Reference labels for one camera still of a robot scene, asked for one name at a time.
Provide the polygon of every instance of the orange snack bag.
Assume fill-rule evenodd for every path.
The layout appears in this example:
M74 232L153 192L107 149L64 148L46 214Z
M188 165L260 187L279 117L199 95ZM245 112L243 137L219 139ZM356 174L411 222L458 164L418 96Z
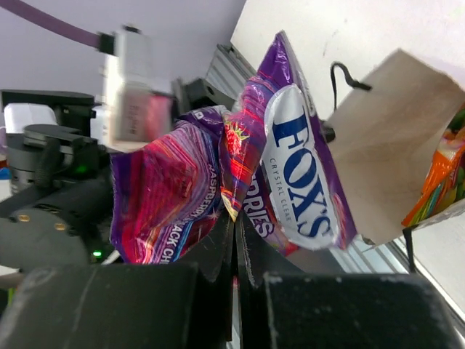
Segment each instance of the orange snack bag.
M405 227L447 209L465 198L465 104L452 118L434 152L421 198L404 218Z

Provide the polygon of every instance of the paper bag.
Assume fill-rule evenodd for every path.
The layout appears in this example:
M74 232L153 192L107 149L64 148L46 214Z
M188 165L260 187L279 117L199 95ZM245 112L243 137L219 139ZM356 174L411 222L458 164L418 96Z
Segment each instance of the paper bag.
M400 223L420 198L434 150L465 92L401 50L363 82L372 90L353 90L329 119L336 130L330 149L358 232L379 245L402 235ZM460 201L419 228L464 211Z

